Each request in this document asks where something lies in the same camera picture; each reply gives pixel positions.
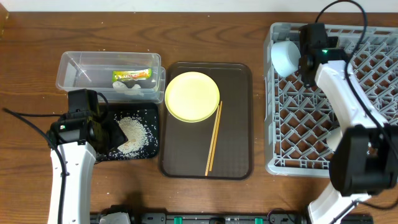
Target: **wood grain surface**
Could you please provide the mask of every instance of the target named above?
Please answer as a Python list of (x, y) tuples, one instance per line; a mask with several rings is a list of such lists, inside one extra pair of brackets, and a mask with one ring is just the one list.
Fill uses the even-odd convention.
[[(398, 14), (369, 14), (370, 26), (397, 27)], [(302, 210), (327, 179), (273, 176), (264, 160), (262, 45), (274, 22), (313, 22), (316, 13), (45, 13), (13, 12), (0, 40), (0, 107), (63, 113), (67, 96), (55, 87), (61, 54), (69, 50), (155, 52), (175, 62), (238, 62), (253, 73), (254, 172), (244, 181), (170, 179), (157, 159), (95, 165), (91, 211), (125, 203), (136, 212), (267, 213)], [(361, 25), (360, 14), (325, 14), (327, 24)], [(53, 118), (31, 118), (48, 130)], [(46, 223), (52, 184), (50, 149), (27, 125), (0, 112), (0, 223)], [(390, 204), (398, 188), (372, 203)], [(398, 223), (396, 211), (359, 206), (376, 223)]]

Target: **green clip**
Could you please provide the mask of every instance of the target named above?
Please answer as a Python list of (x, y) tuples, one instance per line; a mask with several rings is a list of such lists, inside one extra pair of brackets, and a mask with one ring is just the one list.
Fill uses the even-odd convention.
[(262, 220), (262, 218), (255, 218), (254, 219), (254, 224), (263, 224), (263, 220)]
[(182, 224), (182, 217), (174, 217), (174, 224)]

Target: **black tray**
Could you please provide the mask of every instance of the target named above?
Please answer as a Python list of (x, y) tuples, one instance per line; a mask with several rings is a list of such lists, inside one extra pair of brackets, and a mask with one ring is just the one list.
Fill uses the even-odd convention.
[(169, 177), (242, 180), (253, 170), (252, 74), (242, 64), (173, 64), (167, 81), (185, 72), (212, 78), (223, 101), (213, 171), (205, 176), (216, 113), (197, 123), (186, 123), (164, 110), (160, 169)]
[(97, 162), (118, 161), (129, 159), (148, 159), (157, 155), (159, 151), (159, 112), (154, 103), (115, 103), (109, 105), (109, 113), (106, 119), (120, 119), (126, 116), (136, 114), (141, 118), (140, 123), (146, 125), (146, 128), (152, 133), (152, 140), (148, 146), (144, 146), (133, 156), (126, 157), (120, 155), (118, 149), (113, 149), (107, 155), (97, 155)]

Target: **cup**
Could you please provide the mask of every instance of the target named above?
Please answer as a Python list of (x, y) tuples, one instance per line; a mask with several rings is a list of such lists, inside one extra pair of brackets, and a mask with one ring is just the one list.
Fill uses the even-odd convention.
[(291, 41), (274, 43), (271, 48), (271, 60), (276, 72), (287, 77), (299, 69), (299, 48)]

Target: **brown tray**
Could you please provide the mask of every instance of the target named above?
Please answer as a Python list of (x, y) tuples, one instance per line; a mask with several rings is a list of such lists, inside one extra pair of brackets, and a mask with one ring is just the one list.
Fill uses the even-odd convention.
[(186, 123), (164, 110), (160, 169), (169, 177), (242, 180), (253, 170), (252, 74), (242, 64), (173, 64), (167, 80), (185, 72), (212, 78), (223, 101), (213, 171), (205, 176), (216, 113), (197, 123)]

